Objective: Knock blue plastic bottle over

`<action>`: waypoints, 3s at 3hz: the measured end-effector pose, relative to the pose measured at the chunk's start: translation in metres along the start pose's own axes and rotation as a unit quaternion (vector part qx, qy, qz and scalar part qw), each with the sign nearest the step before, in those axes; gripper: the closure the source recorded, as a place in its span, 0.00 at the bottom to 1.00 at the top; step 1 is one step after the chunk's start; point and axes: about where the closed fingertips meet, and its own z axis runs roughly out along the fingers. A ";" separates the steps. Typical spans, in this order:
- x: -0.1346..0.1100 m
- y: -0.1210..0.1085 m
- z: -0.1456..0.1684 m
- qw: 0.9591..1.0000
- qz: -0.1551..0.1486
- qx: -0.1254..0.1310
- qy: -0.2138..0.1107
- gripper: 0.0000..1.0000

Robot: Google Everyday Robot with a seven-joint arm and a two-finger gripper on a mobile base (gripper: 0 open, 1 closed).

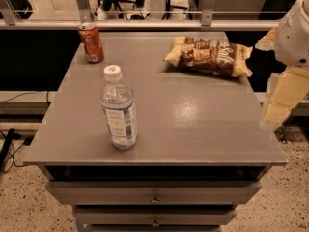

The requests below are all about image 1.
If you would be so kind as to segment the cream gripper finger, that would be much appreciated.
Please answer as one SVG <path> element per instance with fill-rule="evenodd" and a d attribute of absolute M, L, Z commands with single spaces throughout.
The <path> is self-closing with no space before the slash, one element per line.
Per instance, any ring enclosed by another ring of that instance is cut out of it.
<path fill-rule="evenodd" d="M 277 28 L 274 27 L 269 30 L 263 37 L 261 37 L 255 44 L 255 48 L 262 51 L 272 51 L 276 49 L 276 33 Z"/>
<path fill-rule="evenodd" d="M 307 67 L 288 66 L 281 73 L 273 72 L 267 82 L 260 127 L 268 131 L 276 130 L 308 93 Z"/>

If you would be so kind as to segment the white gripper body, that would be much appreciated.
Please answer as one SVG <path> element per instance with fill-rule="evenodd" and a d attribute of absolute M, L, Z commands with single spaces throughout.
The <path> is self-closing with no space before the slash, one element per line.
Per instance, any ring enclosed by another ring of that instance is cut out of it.
<path fill-rule="evenodd" d="M 296 0 L 280 20 L 275 58 L 287 66 L 309 67 L 309 0 Z"/>

